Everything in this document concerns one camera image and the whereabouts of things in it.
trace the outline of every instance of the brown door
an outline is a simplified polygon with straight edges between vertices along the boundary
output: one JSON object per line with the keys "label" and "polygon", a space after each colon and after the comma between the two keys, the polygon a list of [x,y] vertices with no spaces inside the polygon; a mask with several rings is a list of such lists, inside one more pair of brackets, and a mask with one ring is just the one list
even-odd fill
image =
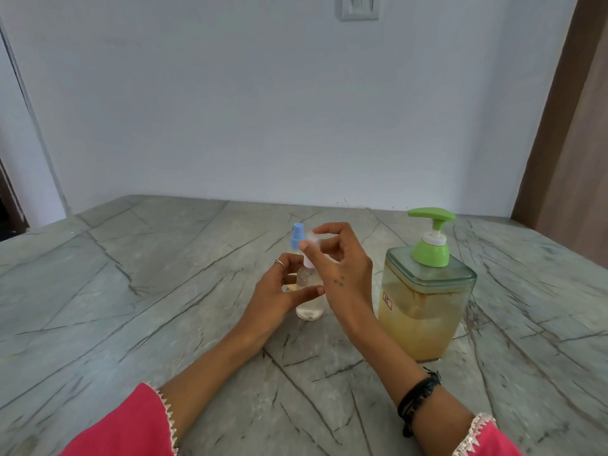
{"label": "brown door", "polygon": [[579,0],[513,209],[608,268],[608,0]]}

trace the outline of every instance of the black wristband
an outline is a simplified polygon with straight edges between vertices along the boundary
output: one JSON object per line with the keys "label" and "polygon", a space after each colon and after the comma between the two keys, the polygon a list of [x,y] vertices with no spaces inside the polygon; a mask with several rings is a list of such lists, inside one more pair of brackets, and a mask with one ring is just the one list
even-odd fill
{"label": "black wristband", "polygon": [[414,435],[412,432],[412,421],[414,420],[416,411],[418,411],[424,400],[433,393],[435,386],[441,384],[441,376],[437,371],[431,371],[427,368],[425,370],[429,373],[429,377],[412,387],[412,390],[406,393],[406,396],[397,407],[397,414],[405,421],[405,425],[403,426],[404,437],[409,438]]}

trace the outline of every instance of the yellow liquid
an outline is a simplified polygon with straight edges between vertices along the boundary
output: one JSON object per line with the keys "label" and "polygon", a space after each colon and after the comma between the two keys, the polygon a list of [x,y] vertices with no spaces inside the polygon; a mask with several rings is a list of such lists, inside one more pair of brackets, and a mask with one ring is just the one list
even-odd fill
{"label": "yellow liquid", "polygon": [[470,289],[423,294],[384,268],[378,320],[417,362],[439,359],[452,341]]}

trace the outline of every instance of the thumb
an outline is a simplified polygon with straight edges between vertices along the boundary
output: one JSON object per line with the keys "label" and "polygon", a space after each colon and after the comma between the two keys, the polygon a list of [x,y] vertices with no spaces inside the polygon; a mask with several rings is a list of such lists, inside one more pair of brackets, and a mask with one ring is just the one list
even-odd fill
{"label": "thumb", "polygon": [[332,262],[327,259],[327,257],[321,252],[321,250],[315,246],[308,243],[306,240],[300,241],[300,249],[304,253],[304,255],[310,259],[313,263],[313,266],[319,271],[321,277],[325,273],[325,270],[329,268]]}
{"label": "thumb", "polygon": [[290,291],[289,296],[291,298],[291,306],[295,309],[300,304],[312,301],[325,294],[325,288],[322,286],[307,286],[306,288],[299,289],[298,291]]}

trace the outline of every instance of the blue spray nozzle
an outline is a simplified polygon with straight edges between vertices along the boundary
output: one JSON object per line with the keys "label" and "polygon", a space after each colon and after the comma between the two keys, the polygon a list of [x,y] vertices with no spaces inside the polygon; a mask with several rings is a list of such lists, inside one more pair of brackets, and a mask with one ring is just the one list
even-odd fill
{"label": "blue spray nozzle", "polygon": [[296,222],[294,224],[294,232],[291,236],[291,249],[299,249],[298,244],[300,243],[300,240],[305,239],[306,235],[304,235],[304,224],[302,224],[301,222]]}

